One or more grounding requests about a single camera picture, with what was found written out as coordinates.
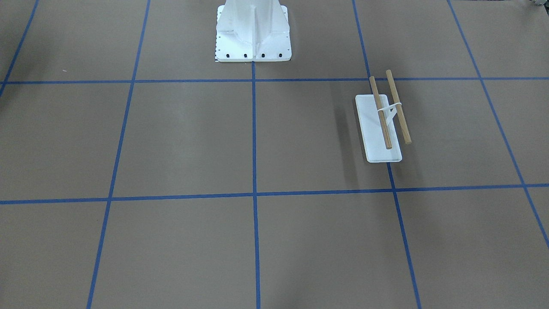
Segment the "white central pedestal column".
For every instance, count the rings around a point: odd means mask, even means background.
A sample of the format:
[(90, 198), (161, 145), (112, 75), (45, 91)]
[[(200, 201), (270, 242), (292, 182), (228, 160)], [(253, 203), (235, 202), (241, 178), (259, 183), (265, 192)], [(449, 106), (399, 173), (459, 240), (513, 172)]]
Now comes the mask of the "white central pedestal column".
[(292, 59), (288, 8), (278, 0), (227, 0), (216, 17), (216, 61)]

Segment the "wooden towel rack white base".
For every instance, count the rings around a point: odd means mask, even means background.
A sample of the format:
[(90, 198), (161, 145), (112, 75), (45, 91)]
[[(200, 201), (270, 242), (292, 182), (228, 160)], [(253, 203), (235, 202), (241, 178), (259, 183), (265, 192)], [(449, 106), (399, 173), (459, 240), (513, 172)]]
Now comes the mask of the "wooden towel rack white base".
[(374, 76), (369, 78), (372, 93), (355, 96), (365, 159), (371, 164), (402, 161), (403, 156), (395, 128), (395, 119), (400, 125), (404, 143), (411, 143), (402, 102), (390, 69), (386, 70), (386, 78), (393, 103), (390, 103), (386, 94), (379, 93)]

